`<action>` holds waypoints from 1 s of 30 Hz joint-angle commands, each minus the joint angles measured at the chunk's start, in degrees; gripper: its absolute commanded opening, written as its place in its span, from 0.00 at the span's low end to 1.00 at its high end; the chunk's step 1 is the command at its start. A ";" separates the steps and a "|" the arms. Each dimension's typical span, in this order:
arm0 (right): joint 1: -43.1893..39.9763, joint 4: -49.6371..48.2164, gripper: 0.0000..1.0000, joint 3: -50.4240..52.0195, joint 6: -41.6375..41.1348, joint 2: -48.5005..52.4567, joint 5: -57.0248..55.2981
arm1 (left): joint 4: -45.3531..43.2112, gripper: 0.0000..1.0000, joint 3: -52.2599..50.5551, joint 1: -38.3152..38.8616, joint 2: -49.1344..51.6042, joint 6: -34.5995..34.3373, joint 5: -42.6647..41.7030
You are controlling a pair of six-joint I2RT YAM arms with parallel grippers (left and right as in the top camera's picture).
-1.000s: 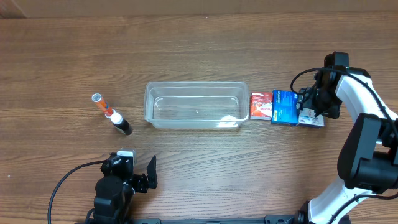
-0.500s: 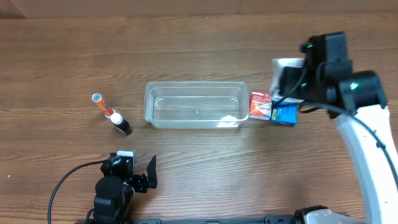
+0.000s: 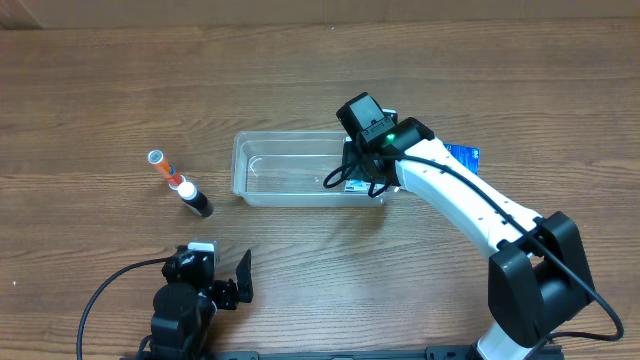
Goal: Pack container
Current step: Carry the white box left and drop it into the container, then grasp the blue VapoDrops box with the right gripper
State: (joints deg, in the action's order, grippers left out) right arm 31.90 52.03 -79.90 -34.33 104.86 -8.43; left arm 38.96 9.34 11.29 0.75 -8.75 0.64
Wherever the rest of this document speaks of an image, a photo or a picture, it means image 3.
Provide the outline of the white medicine box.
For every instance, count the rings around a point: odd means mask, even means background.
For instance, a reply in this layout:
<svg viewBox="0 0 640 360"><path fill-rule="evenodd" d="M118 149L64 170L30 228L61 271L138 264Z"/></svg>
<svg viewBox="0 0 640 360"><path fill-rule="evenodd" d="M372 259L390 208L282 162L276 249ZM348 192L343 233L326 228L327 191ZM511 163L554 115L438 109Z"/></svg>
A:
<svg viewBox="0 0 640 360"><path fill-rule="evenodd" d="M347 193L367 193L371 184L363 180L350 179L344 183L344 191Z"/></svg>

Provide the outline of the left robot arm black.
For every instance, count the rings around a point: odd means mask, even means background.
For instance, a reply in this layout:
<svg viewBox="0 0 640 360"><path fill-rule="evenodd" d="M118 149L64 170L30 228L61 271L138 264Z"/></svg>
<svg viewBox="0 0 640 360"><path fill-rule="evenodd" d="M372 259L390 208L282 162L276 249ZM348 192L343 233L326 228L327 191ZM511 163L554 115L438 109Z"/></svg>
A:
<svg viewBox="0 0 640 360"><path fill-rule="evenodd" d="M165 261L167 284L153 298L151 334L143 338L137 359L203 359L211 320L220 310L235 310L253 300L252 255L246 251L236 278L215 278L217 245L191 242Z"/></svg>

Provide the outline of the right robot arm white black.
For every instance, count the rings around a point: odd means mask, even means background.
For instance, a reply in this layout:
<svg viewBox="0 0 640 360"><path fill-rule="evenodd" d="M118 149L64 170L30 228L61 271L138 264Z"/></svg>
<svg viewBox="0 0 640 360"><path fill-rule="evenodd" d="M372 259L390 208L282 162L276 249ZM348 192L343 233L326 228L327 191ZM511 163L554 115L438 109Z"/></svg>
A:
<svg viewBox="0 0 640 360"><path fill-rule="evenodd" d="M487 259L493 325L476 342L480 359L530 359L543 340L593 300L577 225L544 218L510 200L462 165L434 132L384 111L368 94L336 113L351 139L343 165L400 186L434 206Z"/></svg>

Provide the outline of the blue lozenge box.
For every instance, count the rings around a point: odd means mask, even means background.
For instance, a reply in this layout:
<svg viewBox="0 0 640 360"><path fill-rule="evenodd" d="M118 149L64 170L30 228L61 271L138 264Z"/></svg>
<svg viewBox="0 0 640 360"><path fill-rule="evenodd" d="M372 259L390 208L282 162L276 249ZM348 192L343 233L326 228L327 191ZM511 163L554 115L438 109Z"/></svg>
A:
<svg viewBox="0 0 640 360"><path fill-rule="evenodd" d="M481 155L479 148L448 143L444 146L458 162L475 175L478 174Z"/></svg>

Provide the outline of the clear plastic container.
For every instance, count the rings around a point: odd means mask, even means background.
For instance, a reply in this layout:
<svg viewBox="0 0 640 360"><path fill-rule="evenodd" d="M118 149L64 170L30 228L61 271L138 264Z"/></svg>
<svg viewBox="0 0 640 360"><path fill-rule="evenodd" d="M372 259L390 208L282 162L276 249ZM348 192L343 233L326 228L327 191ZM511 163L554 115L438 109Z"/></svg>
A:
<svg viewBox="0 0 640 360"><path fill-rule="evenodd" d="M343 131L242 131L234 139L232 192L256 207L371 207L393 198L396 187L376 198L345 192L345 182L323 187L348 141Z"/></svg>

